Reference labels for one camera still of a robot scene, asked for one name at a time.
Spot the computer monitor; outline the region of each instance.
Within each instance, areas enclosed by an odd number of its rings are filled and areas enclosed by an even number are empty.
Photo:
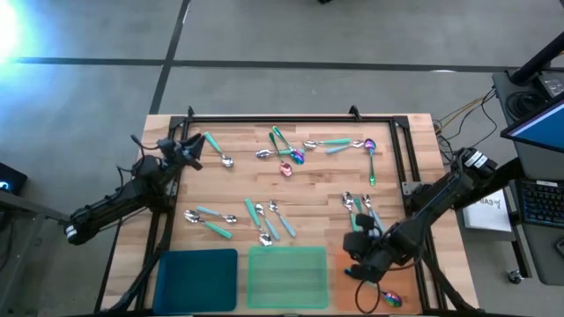
[[[511,124],[501,137],[564,153],[564,93]]]

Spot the monitor screen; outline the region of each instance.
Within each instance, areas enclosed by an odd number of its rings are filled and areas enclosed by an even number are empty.
[[[530,118],[516,122],[502,136],[519,142],[564,152],[564,100]]]

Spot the blue tray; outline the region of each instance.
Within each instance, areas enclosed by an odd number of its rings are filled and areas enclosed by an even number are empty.
[[[160,257],[156,314],[230,312],[237,306],[237,251],[174,251]]]

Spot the wooden tabletop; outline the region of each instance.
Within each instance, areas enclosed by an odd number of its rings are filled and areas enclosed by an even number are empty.
[[[415,147],[421,179],[434,182],[444,175],[433,125],[429,114],[406,114],[409,117],[412,140]],[[170,115],[149,115],[145,123],[144,144],[154,144],[167,136]],[[325,148],[318,147],[306,154],[306,163],[293,164],[294,175],[284,178],[278,171],[276,157],[259,160],[255,152],[271,149],[268,133],[277,125],[285,138],[296,146],[305,140],[327,140],[350,137],[352,140],[373,138],[378,144],[375,154],[376,186],[368,182],[369,161],[364,149],[348,149],[326,155]],[[210,132],[224,153],[233,157],[234,167],[226,169],[219,163],[219,156],[206,143],[201,157],[204,168],[195,171],[184,169],[174,220],[171,251],[234,248],[239,253],[238,304],[233,313],[357,313],[354,291],[358,285],[343,274],[342,268],[348,259],[342,250],[343,235],[351,231],[351,222],[341,204],[341,195],[350,191],[354,196],[370,194],[373,205],[383,223],[390,226],[404,217],[397,168],[390,140],[388,123],[191,123],[189,135]],[[405,168],[411,177],[404,139],[400,133]],[[323,310],[256,310],[249,309],[247,299],[247,268],[249,248],[257,245],[257,229],[252,222],[243,200],[251,198],[254,203],[267,205],[269,200],[278,203],[279,211],[296,231],[292,239],[274,214],[267,216],[276,227],[281,240],[276,246],[322,246],[327,249],[330,281],[330,305]],[[236,225],[229,225],[207,216],[215,225],[229,230],[230,240],[219,236],[202,225],[188,223],[182,213],[198,205],[211,210],[234,214]],[[143,212],[122,225],[115,246],[114,258],[108,283],[102,300],[102,308],[112,306],[130,286],[142,266],[145,243],[151,213]],[[158,238],[162,233],[164,220]],[[470,270],[464,251],[456,216],[447,212],[433,226],[434,243],[439,263],[447,278],[463,297],[473,306],[478,306]],[[152,273],[146,297],[151,306],[154,296],[155,276]],[[427,289],[433,299],[433,284],[426,273]],[[401,308],[391,308],[384,303],[375,313],[420,312],[419,293],[413,269],[388,273],[381,281],[385,290],[393,290],[404,300]],[[363,290],[361,304],[368,309],[375,300],[374,293]]]

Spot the concrete floor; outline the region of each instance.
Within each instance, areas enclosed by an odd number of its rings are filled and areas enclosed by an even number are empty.
[[[181,0],[13,2],[20,41],[35,57],[164,58]],[[176,59],[517,66],[562,31],[558,0],[192,0]],[[562,60],[555,64],[562,65]],[[0,65],[0,161],[28,174],[25,196],[71,213],[117,184],[128,165],[160,67]],[[435,118],[491,87],[487,73],[173,68],[161,114],[431,113]],[[505,126],[495,100],[488,113]],[[455,148],[481,138],[480,113]],[[515,156],[496,135],[479,148]],[[463,231],[480,306],[489,312],[561,316],[564,291],[537,278],[515,286],[508,242]],[[46,225],[28,265],[18,310],[40,316],[90,313],[113,239],[82,247]]]

